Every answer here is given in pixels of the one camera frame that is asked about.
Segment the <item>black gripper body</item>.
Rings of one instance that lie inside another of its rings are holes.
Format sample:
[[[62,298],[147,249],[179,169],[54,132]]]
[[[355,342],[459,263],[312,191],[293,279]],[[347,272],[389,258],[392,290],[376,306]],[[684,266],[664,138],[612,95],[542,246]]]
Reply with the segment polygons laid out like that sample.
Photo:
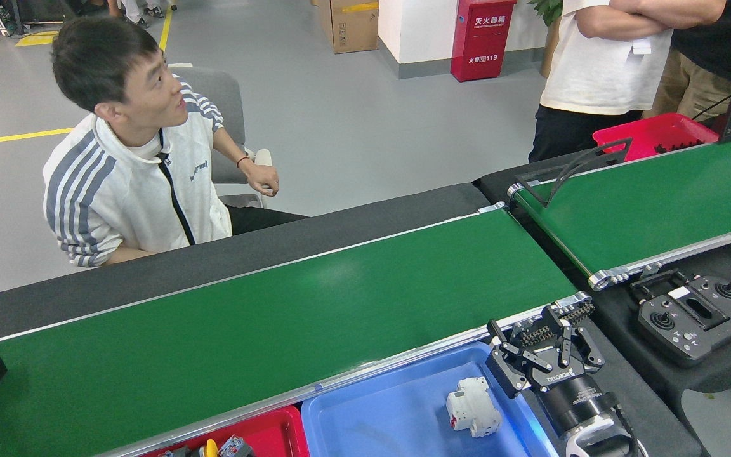
[[[530,382],[559,437],[619,405],[617,397],[612,392],[600,390],[597,382],[583,369],[551,374],[531,368]]]

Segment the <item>person's left hand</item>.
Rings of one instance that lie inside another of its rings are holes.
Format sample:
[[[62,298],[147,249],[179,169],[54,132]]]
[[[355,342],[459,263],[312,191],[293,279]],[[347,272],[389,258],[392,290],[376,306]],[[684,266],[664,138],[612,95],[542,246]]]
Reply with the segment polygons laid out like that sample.
[[[245,159],[239,168],[246,176],[249,185],[258,193],[267,197],[275,197],[278,193],[279,176],[274,167],[255,164]]]

